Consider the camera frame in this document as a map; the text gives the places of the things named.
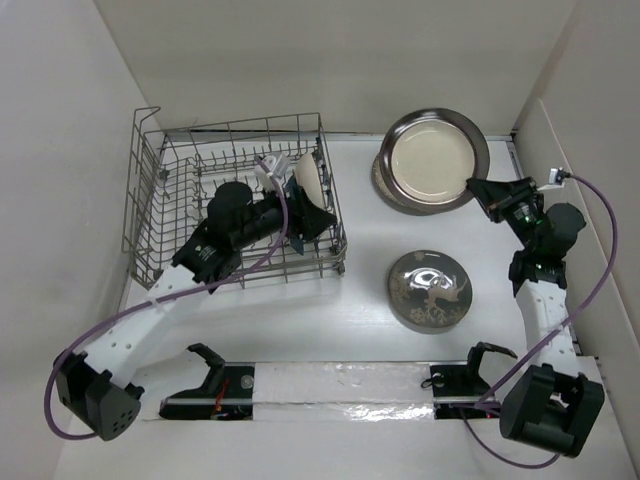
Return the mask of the blue shell shaped dish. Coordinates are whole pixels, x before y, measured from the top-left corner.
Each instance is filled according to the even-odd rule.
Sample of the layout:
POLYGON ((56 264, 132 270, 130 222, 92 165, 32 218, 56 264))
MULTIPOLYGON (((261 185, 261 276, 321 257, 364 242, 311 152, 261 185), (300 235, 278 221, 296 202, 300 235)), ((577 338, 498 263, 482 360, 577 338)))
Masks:
POLYGON ((301 189, 293 176, 285 183, 283 192, 285 194, 288 211, 287 239, 291 248, 299 255, 303 255, 304 241, 299 225, 300 216, 298 215, 298 202, 296 200, 296 196, 301 192, 301 189))

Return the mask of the cream divided plate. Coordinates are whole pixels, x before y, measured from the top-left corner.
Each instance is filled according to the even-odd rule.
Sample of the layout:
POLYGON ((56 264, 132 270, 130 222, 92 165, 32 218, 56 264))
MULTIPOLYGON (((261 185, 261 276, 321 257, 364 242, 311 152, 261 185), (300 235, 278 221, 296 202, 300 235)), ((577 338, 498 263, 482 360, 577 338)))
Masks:
POLYGON ((311 153, 300 157, 294 169, 297 184, 304 189, 309 200, 318 208, 326 207, 320 176, 311 153))

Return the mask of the silver metal plate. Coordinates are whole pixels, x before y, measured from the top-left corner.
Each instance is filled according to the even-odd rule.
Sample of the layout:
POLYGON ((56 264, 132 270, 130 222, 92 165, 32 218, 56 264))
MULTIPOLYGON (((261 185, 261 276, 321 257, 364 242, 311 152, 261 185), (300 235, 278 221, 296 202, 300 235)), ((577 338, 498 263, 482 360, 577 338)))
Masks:
POLYGON ((485 179, 490 152, 484 134, 465 115, 447 108, 421 109, 397 120, 377 154, 382 177, 406 206, 440 213, 473 195, 470 178, 485 179))

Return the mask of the grey tree pattern plate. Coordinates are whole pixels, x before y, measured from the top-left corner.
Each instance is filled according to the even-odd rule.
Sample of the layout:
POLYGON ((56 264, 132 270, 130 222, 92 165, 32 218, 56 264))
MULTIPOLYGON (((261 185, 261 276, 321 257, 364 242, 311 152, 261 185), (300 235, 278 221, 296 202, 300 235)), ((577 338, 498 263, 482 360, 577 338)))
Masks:
POLYGON ((388 271, 386 289, 393 314, 420 333, 454 327, 473 302, 466 270, 451 256, 434 250, 399 257, 388 271))

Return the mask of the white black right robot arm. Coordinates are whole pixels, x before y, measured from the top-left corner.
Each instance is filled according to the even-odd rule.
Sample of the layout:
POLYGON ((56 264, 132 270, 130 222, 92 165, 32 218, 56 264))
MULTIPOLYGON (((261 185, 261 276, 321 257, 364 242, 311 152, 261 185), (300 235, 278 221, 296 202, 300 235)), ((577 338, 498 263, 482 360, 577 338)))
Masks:
POLYGON ((500 182, 470 178, 467 188, 494 223, 506 222, 522 244, 508 277, 525 326, 526 354, 498 380, 487 359, 462 368, 478 410, 499 404, 503 438, 575 458, 604 404, 601 384, 580 370, 566 308, 565 258, 585 228, 574 205, 545 204, 542 188, 530 178, 500 182))

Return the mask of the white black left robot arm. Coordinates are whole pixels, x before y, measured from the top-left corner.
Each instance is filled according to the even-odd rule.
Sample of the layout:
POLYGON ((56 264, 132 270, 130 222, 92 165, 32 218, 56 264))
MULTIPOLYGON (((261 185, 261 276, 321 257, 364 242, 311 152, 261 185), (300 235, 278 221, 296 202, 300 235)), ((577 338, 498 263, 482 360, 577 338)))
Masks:
POLYGON ((141 409, 144 389, 133 384, 133 376, 146 353, 177 322, 179 307, 190 297, 212 294, 255 272, 284 241, 300 250, 336 222, 295 181, 266 192, 260 201, 253 201, 250 187, 242 182, 218 187, 206 218, 158 280, 161 296, 92 327, 56 358, 44 395, 50 430, 66 440, 81 438, 56 425, 51 400, 57 397, 89 428, 88 438, 117 438, 141 409))

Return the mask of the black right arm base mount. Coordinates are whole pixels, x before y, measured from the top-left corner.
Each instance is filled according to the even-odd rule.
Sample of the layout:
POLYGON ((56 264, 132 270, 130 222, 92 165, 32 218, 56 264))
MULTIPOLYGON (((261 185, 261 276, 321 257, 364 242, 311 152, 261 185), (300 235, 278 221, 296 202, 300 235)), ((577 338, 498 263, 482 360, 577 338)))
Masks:
POLYGON ((480 375, 485 353, 496 353, 517 359, 512 350, 488 342, 478 342, 468 352, 465 362, 436 363, 429 367, 429 376, 421 383, 433 396, 436 420, 491 419, 500 413, 500 404, 489 401, 480 408, 475 403, 489 390, 490 384, 480 375))

